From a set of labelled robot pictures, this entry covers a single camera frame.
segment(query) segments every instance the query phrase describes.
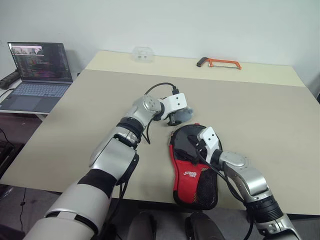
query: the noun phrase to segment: laptop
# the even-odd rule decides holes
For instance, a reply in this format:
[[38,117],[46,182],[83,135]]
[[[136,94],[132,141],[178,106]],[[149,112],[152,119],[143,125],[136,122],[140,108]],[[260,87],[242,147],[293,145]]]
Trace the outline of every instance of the laptop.
[[72,84],[64,45],[8,42],[22,83],[1,103],[0,110],[49,113]]

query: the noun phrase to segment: beige tabletop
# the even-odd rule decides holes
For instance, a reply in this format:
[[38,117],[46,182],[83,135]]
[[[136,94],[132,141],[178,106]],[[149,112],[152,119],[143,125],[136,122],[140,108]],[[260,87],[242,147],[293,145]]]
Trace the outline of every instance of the beige tabletop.
[[[243,72],[202,67],[194,68],[201,78],[194,77],[195,73],[192,77],[185,73],[177,77],[175,68],[167,63],[170,59],[180,60],[186,71],[191,71],[197,62],[156,57],[153,63],[136,63],[125,53],[99,52],[40,125],[0,183],[64,191],[88,171],[92,151],[132,102],[152,85],[171,82],[185,93],[188,105],[194,109],[189,123],[212,126],[224,150],[250,158],[265,176],[284,212],[320,214],[320,108],[293,69],[242,63]],[[117,67],[120,64],[123,72]],[[155,68],[156,73],[151,74],[150,68]],[[235,81],[228,79],[232,75]],[[151,93],[164,97],[171,91],[163,86]],[[151,124],[151,145],[143,140],[137,148],[140,160],[125,198],[174,203],[174,170],[168,147],[173,129],[165,121]],[[218,206],[243,208],[222,180],[218,184]]]

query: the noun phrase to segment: black mesh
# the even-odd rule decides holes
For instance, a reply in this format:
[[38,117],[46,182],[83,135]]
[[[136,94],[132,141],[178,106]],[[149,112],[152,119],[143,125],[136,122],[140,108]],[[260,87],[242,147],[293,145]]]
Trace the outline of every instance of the black mesh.
[[204,169],[196,188],[195,203],[209,209],[213,208],[217,201],[217,174],[212,169]]

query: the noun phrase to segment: laptop keyboard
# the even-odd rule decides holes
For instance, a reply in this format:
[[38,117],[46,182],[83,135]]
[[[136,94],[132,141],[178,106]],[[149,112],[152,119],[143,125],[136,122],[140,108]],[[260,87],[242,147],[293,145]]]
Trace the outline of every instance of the laptop keyboard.
[[20,84],[12,95],[39,96],[61,98],[68,85],[41,85],[41,84]]

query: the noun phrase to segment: black handle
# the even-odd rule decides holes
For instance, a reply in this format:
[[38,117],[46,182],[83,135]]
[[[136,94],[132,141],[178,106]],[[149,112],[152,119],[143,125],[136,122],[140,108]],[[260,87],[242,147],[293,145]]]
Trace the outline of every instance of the black handle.
[[208,58],[204,56],[203,58],[201,58],[201,59],[196,63],[196,66],[200,68],[200,67],[205,63],[205,61],[206,61],[207,59],[208,59]]

